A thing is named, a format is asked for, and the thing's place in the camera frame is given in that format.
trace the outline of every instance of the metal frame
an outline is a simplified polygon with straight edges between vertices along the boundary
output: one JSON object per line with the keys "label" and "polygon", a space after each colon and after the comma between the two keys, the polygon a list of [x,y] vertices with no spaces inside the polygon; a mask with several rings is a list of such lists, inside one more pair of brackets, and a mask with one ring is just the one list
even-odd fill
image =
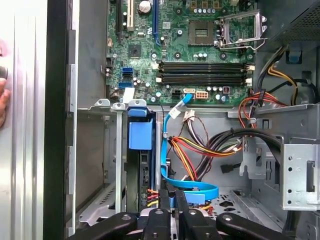
{"label": "metal frame", "polygon": [[[240,20],[244,18],[254,17],[254,37],[247,38],[247,39],[238,39],[235,42],[232,42],[230,39],[230,21],[231,20]],[[221,26],[221,39],[219,41],[219,48],[221,50],[226,49],[247,49],[250,48],[252,50],[258,50],[260,47],[262,47],[267,38],[261,38],[262,34],[267,30],[267,26],[263,25],[267,19],[261,15],[260,10],[252,10],[248,12],[241,12],[238,14],[228,15],[228,16],[222,16],[220,18],[220,26]],[[250,45],[245,46],[239,46],[240,44],[250,43],[250,42],[258,42],[263,41],[261,44],[259,44],[257,47],[252,47]]]}
{"label": "metal frame", "polygon": [[[320,145],[284,144],[281,148],[282,208],[294,211],[317,211],[320,209],[319,161]],[[307,175],[307,162],[313,162],[313,174]],[[310,181],[314,190],[307,190]]]}
{"label": "metal frame", "polygon": [[13,93],[0,129],[0,239],[42,240],[47,1],[1,1],[1,9],[0,65]]}

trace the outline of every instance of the silver metal panel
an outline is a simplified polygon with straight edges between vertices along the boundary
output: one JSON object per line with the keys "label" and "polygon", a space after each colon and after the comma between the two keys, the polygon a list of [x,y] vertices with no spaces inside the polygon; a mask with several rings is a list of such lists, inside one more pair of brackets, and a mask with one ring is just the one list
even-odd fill
{"label": "silver metal panel", "polygon": [[[266,145],[256,137],[244,137],[243,142],[243,161],[239,169],[240,176],[243,176],[244,172],[248,172],[249,179],[266,179],[266,160],[269,153]],[[257,165],[258,156],[261,156],[260,165]]]}
{"label": "silver metal panel", "polygon": [[105,121],[79,114],[77,124],[76,201],[78,208],[104,184]]}
{"label": "silver metal panel", "polygon": [[13,92],[0,129],[0,239],[42,240],[47,1],[0,2],[0,65]]}
{"label": "silver metal panel", "polygon": [[72,115],[72,145],[68,146],[68,194],[72,195],[72,226],[68,229],[68,235],[71,236],[76,232],[76,183],[77,183],[77,124],[78,124],[78,61],[79,61],[79,15],[80,0],[72,1],[72,20],[71,30],[74,31],[74,64],[71,64],[70,72],[70,91],[69,91],[69,112]]}
{"label": "silver metal panel", "polygon": [[105,97],[105,76],[100,67],[106,64],[106,0],[80,1],[78,107],[89,108]]}
{"label": "silver metal panel", "polygon": [[[284,144],[281,147],[282,208],[295,211],[320,209],[319,159],[320,145]],[[307,191],[307,161],[314,162],[314,191]]]}
{"label": "silver metal panel", "polygon": [[305,104],[278,109],[259,110],[258,117],[272,122],[270,134],[281,136],[284,143],[303,143],[305,140],[319,140],[319,104]]}

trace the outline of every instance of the side panel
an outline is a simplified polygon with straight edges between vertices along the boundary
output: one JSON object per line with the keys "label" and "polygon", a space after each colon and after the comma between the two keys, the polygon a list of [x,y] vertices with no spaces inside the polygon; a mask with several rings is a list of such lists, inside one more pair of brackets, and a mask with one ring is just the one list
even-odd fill
{"label": "side panel", "polygon": [[47,1],[0,3],[0,65],[12,91],[0,129],[0,239],[42,240]]}

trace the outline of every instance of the sticker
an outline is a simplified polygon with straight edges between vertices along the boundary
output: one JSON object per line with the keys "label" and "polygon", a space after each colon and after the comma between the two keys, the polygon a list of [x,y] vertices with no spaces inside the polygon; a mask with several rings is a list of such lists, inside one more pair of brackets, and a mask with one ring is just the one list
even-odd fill
{"label": "sticker", "polygon": [[134,87],[126,87],[123,94],[123,103],[128,104],[132,99],[134,99],[135,88]]}
{"label": "sticker", "polygon": [[170,115],[173,119],[176,119],[176,118],[179,116],[180,113],[181,113],[181,112],[180,112],[176,107],[174,107],[174,108],[172,108],[172,109],[170,110],[169,115]]}
{"label": "sticker", "polygon": [[147,34],[147,35],[152,34],[152,27],[149,27],[149,28],[147,29],[146,34]]}
{"label": "sticker", "polygon": [[162,29],[171,29],[171,22],[169,21],[164,21],[162,23]]}

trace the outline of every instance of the pci express slot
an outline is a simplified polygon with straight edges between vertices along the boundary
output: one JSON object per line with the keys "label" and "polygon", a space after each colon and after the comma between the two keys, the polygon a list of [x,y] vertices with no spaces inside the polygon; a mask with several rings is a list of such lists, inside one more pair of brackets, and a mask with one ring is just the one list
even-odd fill
{"label": "pci express slot", "polygon": [[185,75],[164,73],[161,75],[162,83],[168,85],[216,85],[241,86],[245,83],[242,75]]}
{"label": "pci express slot", "polygon": [[160,73],[173,74],[239,74],[246,72],[243,63],[165,62],[159,64]]}
{"label": "pci express slot", "polygon": [[116,22],[115,22],[115,30],[116,30],[116,35],[119,39],[119,41],[122,40],[122,18],[123,18],[123,13],[122,13],[122,4],[123,0],[116,0],[116,6],[115,6],[115,11],[116,11]]}

